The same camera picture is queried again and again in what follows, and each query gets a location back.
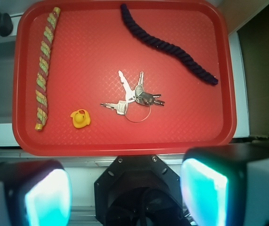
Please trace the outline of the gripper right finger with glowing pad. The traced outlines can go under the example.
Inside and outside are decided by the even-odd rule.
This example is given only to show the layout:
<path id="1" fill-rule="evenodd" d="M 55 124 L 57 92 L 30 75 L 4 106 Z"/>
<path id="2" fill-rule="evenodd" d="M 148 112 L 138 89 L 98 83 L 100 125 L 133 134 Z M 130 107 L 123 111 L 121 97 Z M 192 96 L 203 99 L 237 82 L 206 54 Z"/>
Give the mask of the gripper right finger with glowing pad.
<path id="1" fill-rule="evenodd" d="M 269 226 L 269 144 L 191 148 L 180 187 L 199 226 Z"/>

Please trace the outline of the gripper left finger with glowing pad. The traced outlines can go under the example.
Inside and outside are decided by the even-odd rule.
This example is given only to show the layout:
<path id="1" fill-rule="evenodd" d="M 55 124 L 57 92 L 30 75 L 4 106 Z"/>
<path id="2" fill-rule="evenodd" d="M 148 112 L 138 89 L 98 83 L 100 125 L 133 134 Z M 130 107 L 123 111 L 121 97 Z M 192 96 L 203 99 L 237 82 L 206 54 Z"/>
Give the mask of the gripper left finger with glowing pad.
<path id="1" fill-rule="evenodd" d="M 66 226 L 69 174 L 59 161 L 0 163 L 0 226 Z"/>

